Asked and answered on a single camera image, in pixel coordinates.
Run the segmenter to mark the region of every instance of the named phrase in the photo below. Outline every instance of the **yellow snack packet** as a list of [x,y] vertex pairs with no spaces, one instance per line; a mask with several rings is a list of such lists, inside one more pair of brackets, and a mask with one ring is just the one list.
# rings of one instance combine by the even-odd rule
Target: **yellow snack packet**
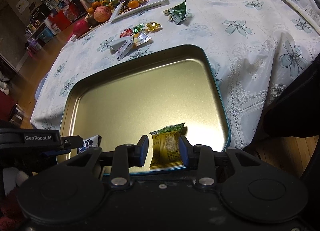
[[183,126],[184,123],[170,125],[150,133],[153,150],[150,170],[172,169],[183,166],[178,144]]

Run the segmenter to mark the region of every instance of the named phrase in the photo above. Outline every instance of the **silver bolt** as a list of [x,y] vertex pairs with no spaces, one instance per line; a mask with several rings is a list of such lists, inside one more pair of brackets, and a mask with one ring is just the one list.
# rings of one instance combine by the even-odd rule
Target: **silver bolt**
[[160,185],[159,185],[159,188],[160,188],[160,189],[167,188],[167,185],[166,185],[166,184],[160,184]]
[[203,186],[211,186],[214,183],[214,179],[213,178],[201,178],[199,180],[199,183]]
[[127,180],[125,178],[122,177],[117,177],[117,178],[113,178],[111,180],[111,183],[115,186],[123,186],[124,184],[127,183]]

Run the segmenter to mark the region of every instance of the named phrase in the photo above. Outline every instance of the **wooden floor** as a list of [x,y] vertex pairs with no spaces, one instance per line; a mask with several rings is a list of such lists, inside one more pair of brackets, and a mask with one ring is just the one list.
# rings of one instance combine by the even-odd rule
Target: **wooden floor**
[[[20,72],[25,80],[15,78],[13,83],[21,89],[14,96],[24,109],[26,117],[22,128],[31,128],[30,117],[35,107],[34,94],[40,80],[50,70],[66,39],[71,34],[73,26],[59,33],[44,48],[36,54],[37,61],[28,58]],[[308,165],[316,147],[319,136],[310,138],[275,138],[250,144],[261,156],[261,159],[299,177]]]

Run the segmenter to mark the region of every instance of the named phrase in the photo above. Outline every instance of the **metal tray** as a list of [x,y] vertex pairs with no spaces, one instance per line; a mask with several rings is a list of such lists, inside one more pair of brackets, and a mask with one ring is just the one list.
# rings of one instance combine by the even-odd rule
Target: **metal tray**
[[[152,131],[185,123],[189,142],[222,151],[230,128],[219,89],[204,51],[194,45],[151,53],[80,80],[69,93],[61,136],[83,139],[99,134],[103,151],[149,136],[145,166],[149,171]],[[76,155],[57,156],[58,162]]]

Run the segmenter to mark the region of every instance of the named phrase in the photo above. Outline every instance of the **gold wrapped candy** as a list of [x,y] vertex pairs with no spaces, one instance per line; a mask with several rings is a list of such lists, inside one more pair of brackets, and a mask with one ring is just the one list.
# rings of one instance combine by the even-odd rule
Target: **gold wrapped candy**
[[148,27],[149,32],[153,32],[161,28],[161,24],[157,24],[156,22],[147,23],[146,26]]

